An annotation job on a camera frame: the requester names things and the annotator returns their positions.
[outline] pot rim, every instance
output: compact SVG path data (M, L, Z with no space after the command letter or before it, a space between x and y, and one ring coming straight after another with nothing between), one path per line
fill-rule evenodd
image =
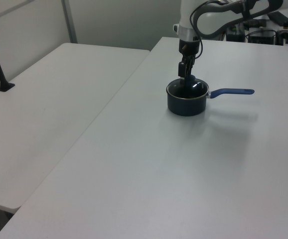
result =
M197 78L195 78L195 79L198 80L198 82L201 82L201 83L205 84L206 87L207 87L207 92L206 92L204 95L202 95L202 96L199 96L199 97L196 97L196 98L187 99L187 98L180 98L180 97L177 97L177 96L171 94L171 93L169 92L169 86L170 86L170 84L172 84L174 81L177 81L177 80L179 80L179 79L176 79L176 80L172 81L171 83L169 83L168 86L166 87L166 92L167 92L168 95L170 95L170 96L172 96L172 97L174 97L174 98L177 98L177 99L180 99L180 100L188 100L188 101L197 100L197 99L200 99L200 98L202 98L202 97L207 96L207 94L208 94L208 92L209 92L209 86L208 86L208 84L207 84L206 82L200 80L200 79L197 79Z

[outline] blue saucepan handle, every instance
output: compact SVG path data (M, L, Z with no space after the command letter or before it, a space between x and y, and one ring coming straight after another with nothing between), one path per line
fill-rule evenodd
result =
M252 89L219 89L208 93L208 98L216 98L222 94L235 94L235 95L252 95L255 91Z

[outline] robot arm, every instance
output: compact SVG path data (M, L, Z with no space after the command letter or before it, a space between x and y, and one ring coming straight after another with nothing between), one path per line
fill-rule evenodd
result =
M288 0L182 0L181 20L174 26L183 55L178 75L183 79L190 75L200 37L215 37L233 24L285 8Z

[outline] white table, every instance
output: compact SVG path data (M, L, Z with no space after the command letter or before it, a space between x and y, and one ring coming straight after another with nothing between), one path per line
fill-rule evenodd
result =
M148 53L63 44L0 92L0 209L27 200Z
M204 46L197 77L255 94L172 114L165 88L181 55L163 38L0 239L288 238L288 50Z

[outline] metal frame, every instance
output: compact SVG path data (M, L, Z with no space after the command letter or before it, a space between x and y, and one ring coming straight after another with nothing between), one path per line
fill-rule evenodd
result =
M2 17L2 16L4 16L4 15L7 15L8 13L10 13L10 12L12 12L12 11L14 11L14 10L17 10L18 8L27 5L28 3L32 2L32 1L34 1L34 0L26 0L26 1L23 2L23 3L19 3L18 5L15 5L15 6L7 9L7 10L5 10L5 11L2 11L2 12L0 12L0 17Z
M71 43L78 43L69 0L61 0Z

